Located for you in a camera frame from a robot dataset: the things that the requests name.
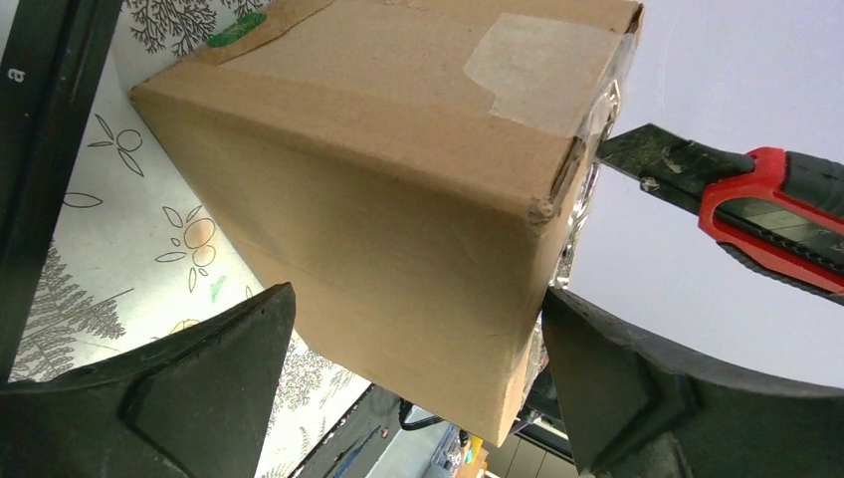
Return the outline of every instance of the tree pattern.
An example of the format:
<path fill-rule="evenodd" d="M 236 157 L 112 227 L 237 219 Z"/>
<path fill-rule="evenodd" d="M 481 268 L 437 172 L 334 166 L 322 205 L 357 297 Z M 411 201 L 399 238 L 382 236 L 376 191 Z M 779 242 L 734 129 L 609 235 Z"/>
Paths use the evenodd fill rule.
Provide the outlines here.
<path fill-rule="evenodd" d="M 326 426 L 326 425 L 327 425 L 327 423 L 325 422 L 325 417 L 323 417 L 323 418 L 322 418 L 322 424 L 319 426 L 319 435 L 318 435 L 318 437 L 319 437 L 319 439 L 320 439 L 320 440 L 322 440 L 323 438 L 325 438 L 325 426 Z"/>
<path fill-rule="evenodd" d="M 234 11 L 238 18 L 261 10 L 269 3 L 268 0 L 220 0 L 220 2 L 229 10 Z"/>
<path fill-rule="evenodd" d="M 330 390 L 322 397 L 322 400 L 319 401 L 319 407 L 324 407 L 332 398 L 334 398 L 335 395 L 337 395 L 339 391 L 349 386 L 356 376 L 357 375 L 351 371 L 338 365 L 334 375 L 331 376 L 331 380 L 328 382 Z"/>
<path fill-rule="evenodd" d="M 116 299 L 132 289 L 95 303 L 72 275 L 65 274 L 66 268 L 51 244 L 12 368 L 14 380 L 46 381 L 73 368 L 79 334 L 111 340 L 125 334 Z"/>
<path fill-rule="evenodd" d="M 278 468 L 274 468 L 267 473 L 261 475 L 261 478 L 288 478 L 290 473 L 287 472 L 287 466 L 279 466 Z"/>
<path fill-rule="evenodd" d="M 169 46 L 176 58 L 184 57 L 227 25 L 217 25 L 217 11 L 228 8 L 238 18 L 260 10 L 270 0 L 123 0 L 134 26 L 132 37 L 150 55 Z"/>
<path fill-rule="evenodd" d="M 308 431 L 303 426 L 299 427 L 299 435 L 302 436 L 302 444 L 300 445 L 299 452 L 302 453 L 302 456 L 306 456 L 314 448 L 311 445 L 311 436 L 308 435 Z"/>
<path fill-rule="evenodd" d="M 325 371 L 334 366 L 333 362 L 307 347 L 304 353 L 298 352 L 297 348 L 298 345 L 291 340 L 279 387 L 276 388 L 268 431 L 272 431 L 276 417 L 283 409 L 296 411 L 308 405 L 314 392 L 322 386 Z"/>

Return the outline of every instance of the box cutter handle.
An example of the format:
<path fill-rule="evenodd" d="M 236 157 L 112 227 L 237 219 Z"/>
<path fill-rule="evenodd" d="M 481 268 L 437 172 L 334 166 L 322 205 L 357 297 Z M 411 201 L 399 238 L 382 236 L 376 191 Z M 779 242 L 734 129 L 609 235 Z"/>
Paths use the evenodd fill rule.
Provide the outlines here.
<path fill-rule="evenodd" d="M 773 147 L 704 190 L 700 228 L 755 272 L 844 303 L 844 165 Z"/>

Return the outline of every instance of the black rubber grip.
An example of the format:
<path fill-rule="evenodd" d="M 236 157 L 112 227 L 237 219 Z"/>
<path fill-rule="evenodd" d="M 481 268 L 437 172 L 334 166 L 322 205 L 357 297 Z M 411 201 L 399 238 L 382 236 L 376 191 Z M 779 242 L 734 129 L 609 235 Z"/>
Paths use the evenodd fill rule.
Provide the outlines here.
<path fill-rule="evenodd" d="M 797 279 L 794 279 L 792 277 L 783 276 L 782 274 L 771 271 L 770 269 L 763 267 L 761 264 L 754 261 L 750 256 L 746 255 L 742 249 L 736 247 L 733 244 L 719 242 L 718 245 L 721 246 L 722 249 L 724 249 L 734 259 L 736 259 L 740 264 L 756 272 L 757 274 L 761 274 L 762 276 L 765 276 L 769 279 L 779 281 L 783 284 L 795 287 L 801 291 L 814 294 L 816 296 L 822 297 L 836 304 L 844 306 L 844 296 L 831 294 L 830 292 L 815 287 L 811 284 L 807 284 L 803 281 L 798 281 Z"/>
<path fill-rule="evenodd" d="M 782 192 L 815 209 L 844 218 L 844 164 L 800 152 L 786 153 Z"/>

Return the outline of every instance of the plastic wrap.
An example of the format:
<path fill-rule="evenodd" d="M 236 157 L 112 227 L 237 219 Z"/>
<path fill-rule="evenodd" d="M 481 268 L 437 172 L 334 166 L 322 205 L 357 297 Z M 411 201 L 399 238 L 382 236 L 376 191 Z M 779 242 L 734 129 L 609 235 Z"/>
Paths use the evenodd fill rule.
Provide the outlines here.
<path fill-rule="evenodd" d="M 569 153 L 569 167 L 573 171 L 578 170 L 582 161 L 588 161 L 586 176 L 579 186 L 577 197 L 574 200 L 574 207 L 568 218 L 568 233 L 560 251 L 557 266 L 549 285 L 558 289 L 567 289 L 571 268 L 574 263 L 574 250 L 580 231 L 586 218 L 589 215 L 589 199 L 598 181 L 599 164 L 595 159 L 595 151 L 598 143 L 608 137 L 612 127 L 621 111 L 621 89 L 624 79 L 630 70 L 633 62 L 633 52 L 636 47 L 636 36 L 634 33 L 627 33 L 621 39 L 621 44 L 616 51 L 615 58 L 601 82 L 600 92 L 592 103 L 589 114 L 583 118 L 583 122 L 577 130 L 577 136 Z"/>

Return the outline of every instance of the cardboard box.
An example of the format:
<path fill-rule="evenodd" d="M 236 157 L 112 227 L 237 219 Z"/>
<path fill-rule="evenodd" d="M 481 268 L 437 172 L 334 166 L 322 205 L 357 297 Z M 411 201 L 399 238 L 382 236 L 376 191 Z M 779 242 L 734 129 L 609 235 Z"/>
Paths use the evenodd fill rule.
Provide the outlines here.
<path fill-rule="evenodd" d="M 132 97 L 311 348 L 498 445 L 640 15 L 289 0 Z"/>

